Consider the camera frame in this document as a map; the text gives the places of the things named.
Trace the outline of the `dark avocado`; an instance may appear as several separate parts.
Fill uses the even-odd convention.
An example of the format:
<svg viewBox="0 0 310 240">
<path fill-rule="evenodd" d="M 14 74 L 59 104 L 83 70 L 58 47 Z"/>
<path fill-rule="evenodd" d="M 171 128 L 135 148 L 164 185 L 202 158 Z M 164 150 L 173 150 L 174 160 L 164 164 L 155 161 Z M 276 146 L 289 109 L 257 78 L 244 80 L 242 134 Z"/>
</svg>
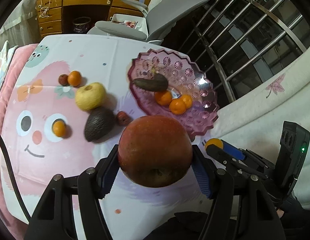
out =
<svg viewBox="0 0 310 240">
<path fill-rule="evenodd" d="M 106 107 L 98 107 L 91 111 L 84 128 L 84 137 L 88 142 L 100 140 L 115 126 L 115 115 Z"/>
</svg>

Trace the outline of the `red apple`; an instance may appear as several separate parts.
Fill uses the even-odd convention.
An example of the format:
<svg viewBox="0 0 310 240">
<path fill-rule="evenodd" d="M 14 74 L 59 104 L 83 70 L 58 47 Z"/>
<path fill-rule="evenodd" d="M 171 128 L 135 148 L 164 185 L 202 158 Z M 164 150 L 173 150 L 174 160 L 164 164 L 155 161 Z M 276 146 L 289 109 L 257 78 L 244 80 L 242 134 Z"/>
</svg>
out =
<svg viewBox="0 0 310 240">
<path fill-rule="evenodd" d="M 192 143 L 176 119 L 142 116 L 124 129 L 118 161 L 122 172 L 136 184 L 166 187 L 186 175 L 192 161 Z"/>
</svg>

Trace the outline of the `yellow pear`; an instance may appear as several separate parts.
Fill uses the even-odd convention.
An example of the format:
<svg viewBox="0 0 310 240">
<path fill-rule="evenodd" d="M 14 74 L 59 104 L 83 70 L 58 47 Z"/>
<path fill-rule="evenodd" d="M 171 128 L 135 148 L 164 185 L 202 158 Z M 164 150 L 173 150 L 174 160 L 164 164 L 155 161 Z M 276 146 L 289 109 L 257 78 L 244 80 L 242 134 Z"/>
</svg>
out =
<svg viewBox="0 0 310 240">
<path fill-rule="evenodd" d="M 106 100 L 106 89 L 99 82 L 80 87 L 75 93 L 75 103 L 79 109 L 90 111 L 103 105 Z"/>
</svg>

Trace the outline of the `small orange kumquat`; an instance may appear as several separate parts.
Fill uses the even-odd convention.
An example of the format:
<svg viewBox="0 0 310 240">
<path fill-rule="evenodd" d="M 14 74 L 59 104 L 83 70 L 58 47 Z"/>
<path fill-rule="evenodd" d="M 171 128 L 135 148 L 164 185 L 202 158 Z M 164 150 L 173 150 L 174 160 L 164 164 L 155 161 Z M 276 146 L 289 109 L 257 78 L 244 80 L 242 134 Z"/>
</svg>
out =
<svg viewBox="0 0 310 240">
<path fill-rule="evenodd" d="M 208 149 L 208 146 L 215 145 L 216 147 L 223 149 L 223 141 L 217 138 L 211 138 L 205 143 L 205 150 Z"/>
</svg>

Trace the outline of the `small orange tangerine low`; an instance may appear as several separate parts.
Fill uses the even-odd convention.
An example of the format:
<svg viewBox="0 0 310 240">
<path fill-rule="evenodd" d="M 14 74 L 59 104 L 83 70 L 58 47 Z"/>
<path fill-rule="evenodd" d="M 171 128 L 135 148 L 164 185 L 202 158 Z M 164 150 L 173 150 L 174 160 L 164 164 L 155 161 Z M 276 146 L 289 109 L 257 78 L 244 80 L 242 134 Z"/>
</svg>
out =
<svg viewBox="0 0 310 240">
<path fill-rule="evenodd" d="M 183 94 L 180 99 L 183 101 L 186 109 L 190 109 L 192 107 L 192 96 Z"/>
</svg>

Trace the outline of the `white curtain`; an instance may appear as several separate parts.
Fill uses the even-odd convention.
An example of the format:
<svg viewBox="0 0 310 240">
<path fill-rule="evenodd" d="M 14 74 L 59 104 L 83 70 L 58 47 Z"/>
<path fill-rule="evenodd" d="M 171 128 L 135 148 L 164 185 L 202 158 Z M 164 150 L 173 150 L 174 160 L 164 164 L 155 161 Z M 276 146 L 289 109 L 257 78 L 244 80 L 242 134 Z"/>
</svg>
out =
<svg viewBox="0 0 310 240">
<path fill-rule="evenodd" d="M 276 162 L 284 121 L 295 122 L 310 132 L 310 47 L 274 77 L 217 114 L 205 140 L 219 138 Z M 294 194 L 302 207 L 310 210 L 310 145 Z"/>
</svg>

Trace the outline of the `small orange tangerine on sheet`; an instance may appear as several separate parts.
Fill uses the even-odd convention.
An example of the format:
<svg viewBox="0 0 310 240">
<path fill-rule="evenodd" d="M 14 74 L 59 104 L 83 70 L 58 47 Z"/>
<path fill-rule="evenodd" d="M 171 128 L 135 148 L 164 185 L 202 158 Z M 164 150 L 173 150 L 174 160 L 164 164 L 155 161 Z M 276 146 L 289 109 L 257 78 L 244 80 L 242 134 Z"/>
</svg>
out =
<svg viewBox="0 0 310 240">
<path fill-rule="evenodd" d="M 52 125 L 52 132 L 57 137 L 64 137 L 67 133 L 67 126 L 63 120 L 56 120 Z"/>
</svg>

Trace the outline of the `small red lychee near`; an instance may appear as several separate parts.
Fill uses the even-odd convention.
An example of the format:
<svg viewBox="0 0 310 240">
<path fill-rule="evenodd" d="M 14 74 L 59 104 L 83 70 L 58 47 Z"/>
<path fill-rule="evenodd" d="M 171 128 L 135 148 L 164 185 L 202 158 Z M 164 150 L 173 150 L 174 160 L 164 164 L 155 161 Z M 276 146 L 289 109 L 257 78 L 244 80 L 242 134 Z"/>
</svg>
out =
<svg viewBox="0 0 310 240">
<path fill-rule="evenodd" d="M 124 111 L 119 111 L 116 115 L 116 122 L 119 126 L 127 126 L 132 118 Z"/>
</svg>

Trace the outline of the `small red lychee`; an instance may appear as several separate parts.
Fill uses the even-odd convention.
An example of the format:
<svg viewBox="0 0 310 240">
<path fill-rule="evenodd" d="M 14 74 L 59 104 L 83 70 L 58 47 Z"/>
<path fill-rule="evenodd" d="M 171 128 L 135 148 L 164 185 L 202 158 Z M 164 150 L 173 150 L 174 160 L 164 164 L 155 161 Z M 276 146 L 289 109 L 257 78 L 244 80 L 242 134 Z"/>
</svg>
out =
<svg viewBox="0 0 310 240">
<path fill-rule="evenodd" d="M 68 85 L 68 75 L 67 74 L 61 74 L 58 77 L 58 83 L 62 86 L 67 86 Z"/>
<path fill-rule="evenodd" d="M 116 115 L 116 122 L 119 126 L 127 126 L 132 118 L 124 111 L 119 111 Z"/>
</svg>

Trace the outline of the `cartoon printed bed sheet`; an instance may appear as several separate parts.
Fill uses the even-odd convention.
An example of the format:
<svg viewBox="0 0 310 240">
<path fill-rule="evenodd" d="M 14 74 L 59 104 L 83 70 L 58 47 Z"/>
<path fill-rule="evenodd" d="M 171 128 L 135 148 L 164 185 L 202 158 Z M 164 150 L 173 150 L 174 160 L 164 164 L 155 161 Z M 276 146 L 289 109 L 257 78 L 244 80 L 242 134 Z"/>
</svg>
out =
<svg viewBox="0 0 310 240">
<path fill-rule="evenodd" d="M 113 239 L 142 239 L 185 211 L 208 212 L 190 166 L 218 105 L 188 56 L 126 38 L 63 34 L 28 54 L 2 115 L 10 165 L 4 203 L 28 225 L 50 182 L 97 175 L 119 146 L 121 166 L 98 200 Z"/>
</svg>

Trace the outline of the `pink blanket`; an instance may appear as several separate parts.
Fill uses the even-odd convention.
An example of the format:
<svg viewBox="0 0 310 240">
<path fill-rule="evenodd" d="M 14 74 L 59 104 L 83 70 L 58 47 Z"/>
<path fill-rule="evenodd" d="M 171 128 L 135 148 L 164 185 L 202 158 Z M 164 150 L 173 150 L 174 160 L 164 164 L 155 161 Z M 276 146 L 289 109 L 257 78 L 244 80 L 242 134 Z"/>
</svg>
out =
<svg viewBox="0 0 310 240">
<path fill-rule="evenodd" d="M 0 132 L 2 131 L 4 117 L 9 103 L 12 90 L 16 81 L 34 52 L 37 44 L 26 46 L 10 47 L 9 42 L 5 42 L 0 51 Z M 0 224 L 1 231 L 7 233 L 13 239 L 23 239 L 27 225 L 13 217 L 5 204 L 2 182 L 0 177 Z"/>
</svg>

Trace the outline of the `metal window bars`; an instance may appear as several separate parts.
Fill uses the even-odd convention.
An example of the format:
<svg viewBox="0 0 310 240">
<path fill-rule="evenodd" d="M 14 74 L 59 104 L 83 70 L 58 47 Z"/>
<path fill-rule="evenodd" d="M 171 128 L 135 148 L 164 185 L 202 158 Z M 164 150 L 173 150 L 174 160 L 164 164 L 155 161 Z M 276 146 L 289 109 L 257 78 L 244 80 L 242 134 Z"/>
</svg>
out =
<svg viewBox="0 0 310 240">
<path fill-rule="evenodd" d="M 179 50 L 205 72 L 221 106 L 266 82 L 310 47 L 310 26 L 290 0 L 210 0 L 190 21 Z"/>
</svg>

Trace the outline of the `white storage box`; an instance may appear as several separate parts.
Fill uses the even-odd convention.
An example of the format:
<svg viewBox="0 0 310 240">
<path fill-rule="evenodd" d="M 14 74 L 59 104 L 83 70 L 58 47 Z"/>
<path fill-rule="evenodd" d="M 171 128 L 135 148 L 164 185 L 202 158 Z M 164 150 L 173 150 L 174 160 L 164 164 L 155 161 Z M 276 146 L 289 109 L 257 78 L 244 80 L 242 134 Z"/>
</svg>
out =
<svg viewBox="0 0 310 240">
<path fill-rule="evenodd" d="M 131 29 L 141 31 L 148 37 L 148 28 L 146 23 L 146 18 L 124 15 L 124 14 L 114 14 L 111 16 L 111 22 L 125 25 Z"/>
</svg>

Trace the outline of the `white lace cloth cover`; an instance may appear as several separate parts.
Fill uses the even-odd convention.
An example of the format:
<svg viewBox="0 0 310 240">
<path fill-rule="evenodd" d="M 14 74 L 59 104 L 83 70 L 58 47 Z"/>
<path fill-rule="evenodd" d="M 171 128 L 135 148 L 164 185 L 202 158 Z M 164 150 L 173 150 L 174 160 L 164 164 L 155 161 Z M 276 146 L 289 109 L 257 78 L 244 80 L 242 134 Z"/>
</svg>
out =
<svg viewBox="0 0 310 240">
<path fill-rule="evenodd" d="M 5 42 L 14 47 L 40 41 L 36 2 L 22 0 L 11 12 L 0 29 L 0 51 Z"/>
</svg>

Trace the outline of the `wooden desk with drawers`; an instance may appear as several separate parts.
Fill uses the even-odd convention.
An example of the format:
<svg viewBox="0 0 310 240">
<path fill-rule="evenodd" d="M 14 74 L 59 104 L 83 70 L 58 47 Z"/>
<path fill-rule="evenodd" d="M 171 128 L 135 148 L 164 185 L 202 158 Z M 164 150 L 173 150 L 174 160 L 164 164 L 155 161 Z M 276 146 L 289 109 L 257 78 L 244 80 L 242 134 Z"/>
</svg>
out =
<svg viewBox="0 0 310 240">
<path fill-rule="evenodd" d="M 151 0 L 137 0 L 149 5 Z M 41 38 L 73 33 L 73 20 L 90 17 L 89 27 L 98 21 L 109 21 L 114 14 L 142 16 L 121 0 L 37 0 L 37 20 Z"/>
</svg>

